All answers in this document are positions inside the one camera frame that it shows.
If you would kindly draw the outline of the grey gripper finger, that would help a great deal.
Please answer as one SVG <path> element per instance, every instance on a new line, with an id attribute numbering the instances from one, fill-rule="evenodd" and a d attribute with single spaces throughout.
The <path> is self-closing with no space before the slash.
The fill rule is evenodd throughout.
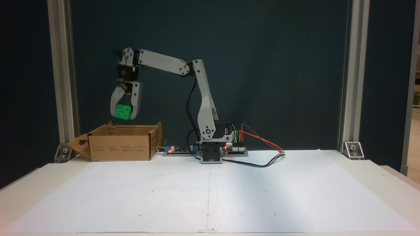
<path id="1" fill-rule="evenodd" d="M 125 91 L 121 86 L 117 86 L 112 95 L 110 100 L 110 113 L 111 116 L 116 115 L 116 108 L 118 104 L 127 105 L 122 99 L 125 97 Z"/>
<path id="2" fill-rule="evenodd" d="M 132 105 L 132 112 L 130 115 L 130 120 L 134 120 L 137 115 L 140 108 L 140 102 L 141 102 L 141 91 L 132 92 L 131 95 L 131 105 Z"/>

